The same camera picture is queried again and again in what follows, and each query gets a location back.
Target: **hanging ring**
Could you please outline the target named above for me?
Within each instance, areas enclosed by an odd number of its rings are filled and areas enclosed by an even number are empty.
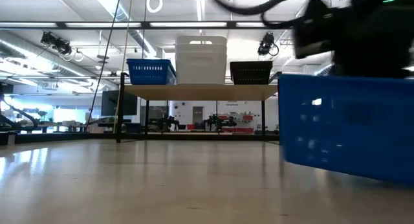
[[[158,7],[156,8],[156,9],[153,9],[153,8],[151,8],[151,5],[149,4],[150,2],[151,2],[151,0],[147,0],[147,10],[150,12],[150,13],[157,13],[158,11],[160,11],[161,10],[161,8],[162,8],[162,5],[163,5],[163,2],[162,2],[162,0],[158,0],[160,3],[158,4]]]

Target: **shelf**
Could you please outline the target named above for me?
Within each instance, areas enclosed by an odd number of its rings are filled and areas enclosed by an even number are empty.
[[[276,85],[127,85],[125,92],[146,100],[263,101]]]

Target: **blue crate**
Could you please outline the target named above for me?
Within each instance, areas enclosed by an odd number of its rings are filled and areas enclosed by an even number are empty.
[[[414,82],[281,75],[288,162],[414,184]]]
[[[133,85],[174,85],[175,71],[169,60],[127,59]]]

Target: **shiny floor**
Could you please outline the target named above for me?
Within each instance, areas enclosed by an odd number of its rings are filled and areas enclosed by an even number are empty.
[[[0,150],[0,223],[414,223],[414,189],[262,142],[83,140]]]

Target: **monitor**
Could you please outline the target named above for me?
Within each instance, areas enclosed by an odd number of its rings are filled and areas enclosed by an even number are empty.
[[[115,116],[119,91],[102,92],[101,116]],[[138,98],[124,93],[124,115],[136,115]]]

